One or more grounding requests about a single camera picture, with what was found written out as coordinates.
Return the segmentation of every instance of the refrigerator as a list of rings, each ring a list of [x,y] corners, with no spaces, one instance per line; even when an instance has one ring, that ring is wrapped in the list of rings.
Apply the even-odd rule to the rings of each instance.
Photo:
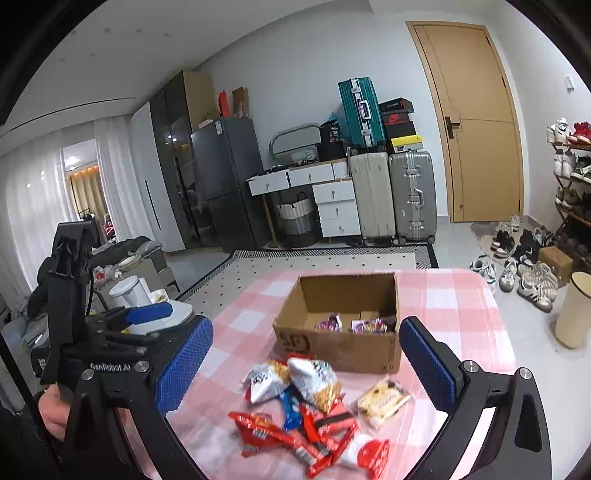
[[[201,194],[225,252],[262,248],[271,239],[260,197],[246,180],[264,172],[252,120],[220,118],[191,136]]]

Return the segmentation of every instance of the white suitcase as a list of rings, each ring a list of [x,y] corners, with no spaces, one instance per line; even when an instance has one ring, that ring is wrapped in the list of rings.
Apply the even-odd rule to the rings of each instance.
[[[396,235],[394,202],[387,153],[366,153],[350,158],[359,223],[363,238]]]

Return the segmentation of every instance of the packaged pastry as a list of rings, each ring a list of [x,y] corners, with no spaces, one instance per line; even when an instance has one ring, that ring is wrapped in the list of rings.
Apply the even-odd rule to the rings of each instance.
[[[399,383],[386,377],[358,398],[357,409],[370,426],[378,429],[410,398]]]
[[[317,323],[315,327],[317,330],[329,330],[331,332],[342,332],[343,322],[340,321],[338,313],[333,313],[326,320]]]
[[[372,320],[354,320],[351,322],[353,333],[389,333],[396,330],[396,317],[379,317]]]

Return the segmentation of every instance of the white curtain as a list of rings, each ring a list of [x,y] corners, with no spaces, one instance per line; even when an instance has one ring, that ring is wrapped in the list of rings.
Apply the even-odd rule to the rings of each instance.
[[[0,158],[0,293],[13,307],[37,286],[57,224],[78,220],[66,190],[60,131]]]
[[[129,147],[129,119],[113,116],[95,120],[100,178],[117,240],[140,235],[155,239],[139,193]]]

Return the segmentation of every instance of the suitcase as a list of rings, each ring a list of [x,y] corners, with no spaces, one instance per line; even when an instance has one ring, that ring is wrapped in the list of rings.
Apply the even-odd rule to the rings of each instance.
[[[351,176],[363,238],[394,237],[396,221],[387,153],[350,158]]]
[[[400,244],[407,240],[434,243],[437,204],[431,155],[425,151],[397,153],[390,155],[388,163]]]
[[[361,148],[386,141],[374,85],[369,77],[339,82],[340,97],[349,125],[351,143]]]

